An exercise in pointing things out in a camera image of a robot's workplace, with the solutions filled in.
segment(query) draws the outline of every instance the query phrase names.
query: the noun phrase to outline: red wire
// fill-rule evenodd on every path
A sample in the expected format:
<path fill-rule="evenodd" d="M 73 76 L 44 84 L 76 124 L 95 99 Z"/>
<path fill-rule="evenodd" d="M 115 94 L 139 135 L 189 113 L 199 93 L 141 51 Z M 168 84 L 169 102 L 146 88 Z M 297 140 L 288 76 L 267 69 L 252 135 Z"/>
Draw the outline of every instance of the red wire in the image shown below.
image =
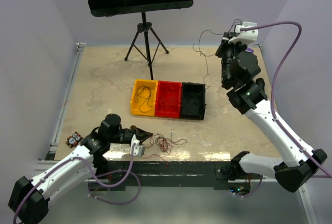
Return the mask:
<path fill-rule="evenodd" d="M 163 92 L 165 92 L 161 97 L 160 97 L 160 111 L 165 111 L 165 115 L 168 114 L 172 114 L 177 112 L 177 103 L 176 103 L 176 99 L 174 96 L 171 96 L 170 98 L 168 98 L 167 100 L 165 100 L 164 98 L 166 97 L 167 94 L 173 94 L 174 93 L 174 88 L 171 84 L 167 84 L 168 86 L 170 86 L 172 88 L 172 91 L 167 91 L 167 90 L 162 90 Z"/>
<path fill-rule="evenodd" d="M 154 144 L 157 144 L 159 147 L 160 147 L 160 151 L 162 153 L 166 153 L 166 154 L 171 154 L 172 152 L 172 149 L 173 148 L 173 145 L 184 145 L 185 143 L 188 142 L 188 140 L 186 139 L 179 139 L 178 141 L 173 141 L 172 140 L 172 133 L 171 133 L 171 138 L 165 138 L 162 134 L 159 134 L 159 133 L 154 133 L 153 136 L 150 138 L 149 140 L 150 142 L 150 146 L 145 146 L 145 148 L 150 148 L 151 146 L 153 146 Z M 147 158 L 150 158 L 152 156 L 158 156 L 160 157 L 164 162 L 166 162 L 166 167 L 168 167 L 169 163 L 160 155 L 157 155 L 157 154 L 152 154 L 146 158 L 143 158 L 143 159 L 147 159 Z"/>

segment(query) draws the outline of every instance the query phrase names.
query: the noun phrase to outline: tripod leg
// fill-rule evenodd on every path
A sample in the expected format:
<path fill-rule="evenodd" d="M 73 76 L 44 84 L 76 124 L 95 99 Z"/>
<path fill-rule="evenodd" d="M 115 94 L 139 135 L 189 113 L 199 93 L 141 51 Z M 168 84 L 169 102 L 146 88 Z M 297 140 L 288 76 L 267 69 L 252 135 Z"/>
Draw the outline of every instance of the tripod leg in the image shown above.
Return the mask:
<path fill-rule="evenodd" d="M 160 42 L 161 46 L 164 48 L 166 54 L 169 53 L 169 51 L 167 50 L 167 48 L 165 47 L 165 45 L 162 43 L 162 41 L 160 40 L 159 36 L 157 35 L 157 33 L 154 31 L 154 29 L 152 29 L 152 27 L 150 27 L 150 30 L 152 31 L 152 33 L 154 34 L 154 36 L 156 37 L 156 39 L 158 40 L 158 42 Z"/>
<path fill-rule="evenodd" d="M 146 48 L 146 57 L 147 57 L 147 61 L 149 62 L 149 68 L 150 68 L 150 76 L 151 76 L 151 80 L 153 80 L 154 79 L 154 74 L 153 74 L 153 71 L 152 71 L 152 62 L 151 62 L 149 38 L 148 38 L 147 32 L 144 32 L 144 40 L 145 40 L 145 48 Z"/>
<path fill-rule="evenodd" d="M 131 51 L 131 49 L 134 47 L 135 42 L 136 42 L 136 39 L 137 39 L 138 36 L 139 36 L 139 32 L 137 31 L 137 32 L 136 32 L 136 35 L 135 35 L 135 37 L 134 37 L 134 40 L 133 40 L 133 42 L 132 42 L 131 45 L 130 45 L 130 48 L 129 48 L 129 50 L 128 50 L 128 53 L 127 53 L 126 57 L 124 58 L 125 61 L 128 60 L 128 56 L 129 56 L 129 54 L 130 54 L 130 51 Z"/>

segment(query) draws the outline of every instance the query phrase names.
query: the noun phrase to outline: red bin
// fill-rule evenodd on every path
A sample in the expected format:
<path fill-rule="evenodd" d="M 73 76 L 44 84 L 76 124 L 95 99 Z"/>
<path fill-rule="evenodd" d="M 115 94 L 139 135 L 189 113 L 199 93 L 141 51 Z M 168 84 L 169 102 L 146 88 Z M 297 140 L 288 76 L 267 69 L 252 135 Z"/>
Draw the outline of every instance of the red bin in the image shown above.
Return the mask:
<path fill-rule="evenodd" d="M 165 118 L 180 117 L 181 82 L 158 81 L 155 116 Z"/>

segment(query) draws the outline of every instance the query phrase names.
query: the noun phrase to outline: tripod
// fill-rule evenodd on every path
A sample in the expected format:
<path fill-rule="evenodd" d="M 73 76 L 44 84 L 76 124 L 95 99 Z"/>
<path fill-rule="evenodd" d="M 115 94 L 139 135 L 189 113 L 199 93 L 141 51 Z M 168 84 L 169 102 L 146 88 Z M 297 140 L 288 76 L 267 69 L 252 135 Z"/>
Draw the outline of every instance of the tripod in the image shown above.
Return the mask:
<path fill-rule="evenodd" d="M 156 53 L 157 53 L 157 50 L 159 48 L 159 45 L 161 45 L 166 54 L 169 53 L 169 51 L 167 50 L 167 48 L 165 47 L 165 45 L 162 43 L 162 41 L 160 40 L 160 38 L 158 37 L 157 33 L 154 31 L 154 29 L 152 29 L 152 23 L 150 22 L 146 22 L 146 15 L 145 15 L 145 12 L 142 12 L 142 22 L 143 23 L 139 23 L 137 25 L 137 32 L 135 34 L 135 37 L 134 37 L 134 40 L 133 42 L 131 43 L 130 45 L 130 48 L 128 50 L 128 53 L 125 57 L 125 61 L 128 60 L 128 56 L 132 50 L 133 47 L 135 47 L 138 52 L 144 57 L 144 59 L 148 62 L 148 65 L 149 65 L 149 68 L 150 68 L 150 76 L 151 76 L 151 80 L 154 79 L 154 74 L 153 74 L 153 70 L 152 70 L 152 62 L 154 61 L 155 59 L 155 56 L 156 56 Z M 154 34 L 154 36 L 156 37 L 156 39 L 158 40 L 158 45 L 157 45 L 157 48 L 156 48 L 156 51 L 155 51 L 155 54 L 154 54 L 154 57 L 152 58 L 151 60 L 151 54 L 150 54 L 150 45 L 149 45 L 149 38 L 148 38 L 148 32 L 149 30 L 152 31 L 152 33 Z M 136 39 L 137 37 L 139 36 L 139 33 L 142 33 L 144 32 L 144 40 L 145 40 L 145 49 L 146 49 L 146 56 L 138 49 L 138 47 L 135 45 L 135 42 L 136 42 Z"/>

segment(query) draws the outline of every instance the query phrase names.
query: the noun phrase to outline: yellow bin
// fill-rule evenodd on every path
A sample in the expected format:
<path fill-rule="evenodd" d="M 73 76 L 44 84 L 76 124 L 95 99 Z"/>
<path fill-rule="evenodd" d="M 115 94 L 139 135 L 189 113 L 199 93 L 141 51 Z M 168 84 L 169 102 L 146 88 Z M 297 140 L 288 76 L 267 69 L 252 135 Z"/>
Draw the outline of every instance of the yellow bin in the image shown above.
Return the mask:
<path fill-rule="evenodd" d="M 157 80 L 135 80 L 130 100 L 130 113 L 133 115 L 154 116 Z"/>

